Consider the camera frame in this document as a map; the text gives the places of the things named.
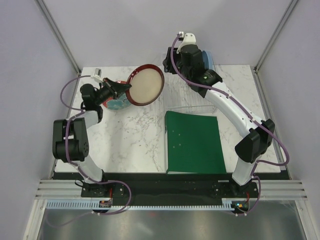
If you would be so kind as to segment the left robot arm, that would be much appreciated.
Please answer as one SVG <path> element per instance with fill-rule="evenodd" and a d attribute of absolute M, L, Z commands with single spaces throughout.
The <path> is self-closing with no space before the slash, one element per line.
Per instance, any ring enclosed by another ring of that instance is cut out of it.
<path fill-rule="evenodd" d="M 104 171 L 99 168 L 89 155 L 90 145 L 87 130 L 99 124 L 103 118 L 101 105 L 107 99 L 118 99 L 132 87 L 131 84 L 114 82 L 104 78 L 99 88 L 90 83 L 80 87 L 82 103 L 80 113 L 68 120 L 53 122 L 52 154 L 55 159 L 73 166 L 92 185 L 92 191 L 99 197 L 106 196 L 110 185 L 103 180 Z"/>

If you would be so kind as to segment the dark red beige plate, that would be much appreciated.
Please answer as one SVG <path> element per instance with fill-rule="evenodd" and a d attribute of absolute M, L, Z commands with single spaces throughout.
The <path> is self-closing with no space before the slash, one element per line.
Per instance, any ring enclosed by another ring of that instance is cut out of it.
<path fill-rule="evenodd" d="M 129 102 L 135 106 L 153 103 L 162 93 L 165 77 L 162 70 L 154 64 L 137 67 L 128 77 L 131 87 L 126 91 Z"/>

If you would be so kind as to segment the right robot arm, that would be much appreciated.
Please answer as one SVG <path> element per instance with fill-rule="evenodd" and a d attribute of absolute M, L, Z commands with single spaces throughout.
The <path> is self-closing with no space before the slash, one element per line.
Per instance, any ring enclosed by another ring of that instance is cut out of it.
<path fill-rule="evenodd" d="M 258 160 L 272 144 L 275 123 L 243 106 L 196 44 L 168 47 L 162 64 L 166 73 L 177 74 L 193 91 L 213 103 L 239 132 L 242 139 L 234 148 L 238 160 L 229 191 L 235 197 L 242 196 Z"/>

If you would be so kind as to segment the red and teal plate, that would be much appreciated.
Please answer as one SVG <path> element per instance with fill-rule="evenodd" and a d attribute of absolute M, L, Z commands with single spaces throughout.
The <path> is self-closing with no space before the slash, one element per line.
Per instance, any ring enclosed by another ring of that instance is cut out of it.
<path fill-rule="evenodd" d="M 119 110 L 124 110 L 131 106 L 131 103 L 127 99 L 127 95 L 125 92 L 121 95 L 117 95 L 117 97 L 114 98 L 114 94 L 117 93 L 114 90 L 115 83 L 117 83 L 118 85 L 119 84 L 127 85 L 125 81 L 120 80 L 120 81 L 114 82 L 108 78 L 104 78 L 103 82 L 104 83 L 102 84 L 102 87 L 101 87 L 101 94 L 102 94 L 101 98 L 104 100 L 102 104 L 105 108 L 112 111 L 119 111 Z"/>

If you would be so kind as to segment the blue plate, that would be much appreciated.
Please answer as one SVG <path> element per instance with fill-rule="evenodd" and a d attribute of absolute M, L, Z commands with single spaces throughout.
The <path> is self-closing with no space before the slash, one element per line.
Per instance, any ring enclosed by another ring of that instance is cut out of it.
<path fill-rule="evenodd" d="M 204 68 L 206 70 L 213 70 L 216 71 L 216 67 L 215 67 L 215 63 L 213 60 L 213 56 L 212 53 L 210 51 L 207 50 L 203 50 L 202 51 L 202 60 L 204 63 Z"/>

